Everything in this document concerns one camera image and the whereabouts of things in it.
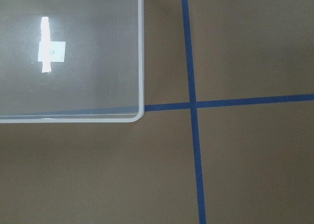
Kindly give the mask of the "clear plastic storage bin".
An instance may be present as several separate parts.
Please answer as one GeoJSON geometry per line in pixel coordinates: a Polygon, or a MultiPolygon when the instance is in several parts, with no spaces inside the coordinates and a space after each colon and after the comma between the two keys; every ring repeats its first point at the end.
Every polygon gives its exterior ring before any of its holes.
{"type": "Polygon", "coordinates": [[[1,123],[143,114],[144,0],[0,0],[1,123]],[[66,42],[64,63],[51,62],[51,41],[66,42]]]}

